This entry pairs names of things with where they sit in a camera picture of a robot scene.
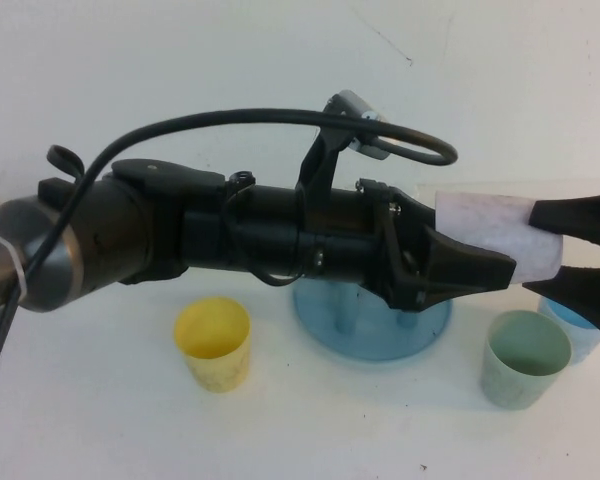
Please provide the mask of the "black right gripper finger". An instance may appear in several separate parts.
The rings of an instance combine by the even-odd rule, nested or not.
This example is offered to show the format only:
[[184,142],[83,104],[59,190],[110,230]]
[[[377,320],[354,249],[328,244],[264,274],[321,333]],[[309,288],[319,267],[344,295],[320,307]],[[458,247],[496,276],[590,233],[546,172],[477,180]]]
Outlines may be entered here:
[[600,330],[600,268],[562,266],[549,280],[523,287],[576,312]]
[[600,246],[600,195],[536,201],[529,225]]

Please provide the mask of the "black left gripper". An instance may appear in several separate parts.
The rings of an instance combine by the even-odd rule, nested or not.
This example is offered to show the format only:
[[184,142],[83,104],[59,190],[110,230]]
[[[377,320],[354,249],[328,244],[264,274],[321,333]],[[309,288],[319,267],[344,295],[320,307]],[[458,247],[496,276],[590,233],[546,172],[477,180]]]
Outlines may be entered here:
[[456,298],[508,288],[515,271],[511,257],[428,228],[433,225],[433,210],[396,187],[360,179],[357,191],[371,208],[376,240],[362,286],[390,308],[424,311]]

